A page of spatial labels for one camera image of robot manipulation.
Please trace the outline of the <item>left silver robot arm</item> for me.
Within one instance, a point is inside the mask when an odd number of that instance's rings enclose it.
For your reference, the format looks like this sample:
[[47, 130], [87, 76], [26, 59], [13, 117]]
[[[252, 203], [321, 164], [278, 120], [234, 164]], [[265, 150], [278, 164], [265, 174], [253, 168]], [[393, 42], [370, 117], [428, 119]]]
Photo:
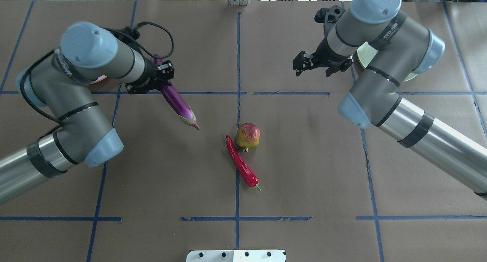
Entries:
[[75, 23], [57, 48], [18, 75], [23, 99], [56, 127], [1, 160], [1, 204], [80, 163], [96, 167], [123, 151], [88, 87], [107, 76], [131, 94], [156, 88], [163, 68], [145, 58], [146, 48], [137, 42], [139, 28], [149, 24], [114, 30]]

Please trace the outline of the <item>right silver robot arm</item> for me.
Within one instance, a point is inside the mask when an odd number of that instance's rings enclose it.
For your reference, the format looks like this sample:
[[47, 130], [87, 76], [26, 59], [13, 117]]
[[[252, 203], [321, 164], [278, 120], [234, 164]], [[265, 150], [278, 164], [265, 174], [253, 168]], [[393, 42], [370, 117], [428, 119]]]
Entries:
[[339, 104], [339, 113], [366, 129], [374, 125], [445, 173], [486, 198], [486, 148], [403, 98], [397, 89], [410, 73], [428, 71], [445, 43], [401, 11], [402, 0], [353, 0], [348, 9], [322, 8], [315, 21], [324, 38], [314, 53], [293, 60], [297, 76], [326, 68], [326, 76], [351, 67], [367, 43], [376, 55]]

